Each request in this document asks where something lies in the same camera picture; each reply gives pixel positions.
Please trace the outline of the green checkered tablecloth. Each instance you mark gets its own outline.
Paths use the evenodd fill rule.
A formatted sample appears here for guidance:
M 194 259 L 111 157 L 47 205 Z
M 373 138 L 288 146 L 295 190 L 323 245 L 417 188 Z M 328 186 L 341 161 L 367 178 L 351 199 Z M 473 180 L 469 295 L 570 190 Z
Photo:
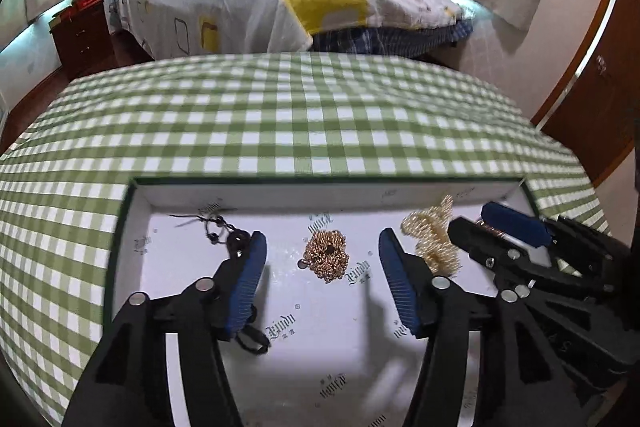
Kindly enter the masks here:
M 100 339 L 108 252 L 136 176 L 515 176 L 543 215 L 608 229 L 578 158 L 450 68 L 206 55 L 79 78 L 1 157 L 1 351 L 48 425 Z

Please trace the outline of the dark wooden nightstand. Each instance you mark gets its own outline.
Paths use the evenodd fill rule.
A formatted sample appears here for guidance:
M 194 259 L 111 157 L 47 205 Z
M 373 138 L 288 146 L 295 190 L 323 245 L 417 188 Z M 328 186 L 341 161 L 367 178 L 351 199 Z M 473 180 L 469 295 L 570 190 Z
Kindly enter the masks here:
M 49 28 L 68 80 L 117 66 L 103 0 L 81 9 L 68 6 L 55 14 Z

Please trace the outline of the brown wooden door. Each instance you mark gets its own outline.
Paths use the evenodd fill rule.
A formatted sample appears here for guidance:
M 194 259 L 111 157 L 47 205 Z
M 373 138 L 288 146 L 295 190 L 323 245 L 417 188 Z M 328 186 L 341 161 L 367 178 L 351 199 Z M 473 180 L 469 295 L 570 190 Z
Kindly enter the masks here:
M 634 148 L 639 119 L 639 0 L 600 0 L 585 38 L 533 118 L 595 186 Z

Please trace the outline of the bed with patterned sheet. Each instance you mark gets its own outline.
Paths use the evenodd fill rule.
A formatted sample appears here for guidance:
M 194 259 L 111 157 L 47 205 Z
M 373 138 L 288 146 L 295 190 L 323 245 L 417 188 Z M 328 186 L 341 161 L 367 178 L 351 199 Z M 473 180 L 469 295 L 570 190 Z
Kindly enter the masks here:
M 468 38 L 454 0 L 114 0 L 120 26 L 155 60 L 326 51 L 416 57 Z

